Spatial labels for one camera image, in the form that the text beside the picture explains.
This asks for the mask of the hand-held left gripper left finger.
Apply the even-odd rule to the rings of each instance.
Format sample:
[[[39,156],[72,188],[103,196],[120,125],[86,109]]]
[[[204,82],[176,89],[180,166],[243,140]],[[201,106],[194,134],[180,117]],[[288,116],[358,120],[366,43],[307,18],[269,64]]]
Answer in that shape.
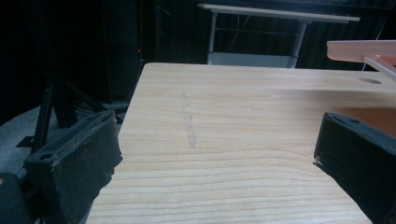
[[[112,111],[80,120],[28,157],[24,168],[43,192],[46,223],[78,224],[121,161]]]

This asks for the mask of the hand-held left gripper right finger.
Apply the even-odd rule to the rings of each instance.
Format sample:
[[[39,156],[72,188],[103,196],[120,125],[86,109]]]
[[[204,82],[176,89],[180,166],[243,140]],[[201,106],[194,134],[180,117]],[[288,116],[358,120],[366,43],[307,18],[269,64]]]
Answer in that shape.
[[[323,115],[315,164],[374,224],[396,224],[396,138],[350,117]]]

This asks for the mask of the black metal stand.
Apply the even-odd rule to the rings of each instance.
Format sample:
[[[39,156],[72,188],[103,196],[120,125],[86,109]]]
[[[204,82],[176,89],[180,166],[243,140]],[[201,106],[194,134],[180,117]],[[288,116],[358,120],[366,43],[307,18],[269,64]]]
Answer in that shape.
[[[119,142],[118,126],[122,123],[122,119],[114,109],[105,107],[98,101],[93,100],[64,78],[46,74],[35,133],[22,138],[17,144],[17,148],[29,149],[29,154],[32,155],[46,145],[50,133],[52,114],[55,114],[56,121],[61,129],[69,129],[81,119],[87,120],[90,117],[105,113],[110,115],[113,122],[112,133],[116,142]]]

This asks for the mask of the pink plastic rack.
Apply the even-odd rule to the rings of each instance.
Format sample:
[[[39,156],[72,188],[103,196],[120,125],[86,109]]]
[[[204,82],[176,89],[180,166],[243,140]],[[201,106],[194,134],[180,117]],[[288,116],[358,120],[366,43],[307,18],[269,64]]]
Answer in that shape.
[[[396,82],[396,40],[328,41],[331,60],[367,63]]]

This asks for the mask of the white metal-frame table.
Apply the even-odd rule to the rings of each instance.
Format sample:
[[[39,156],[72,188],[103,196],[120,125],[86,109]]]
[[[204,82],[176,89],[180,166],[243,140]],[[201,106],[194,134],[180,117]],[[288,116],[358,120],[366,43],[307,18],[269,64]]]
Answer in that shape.
[[[306,29],[313,22],[349,24],[358,17],[292,9],[237,7],[202,3],[211,13],[207,62],[294,68]]]

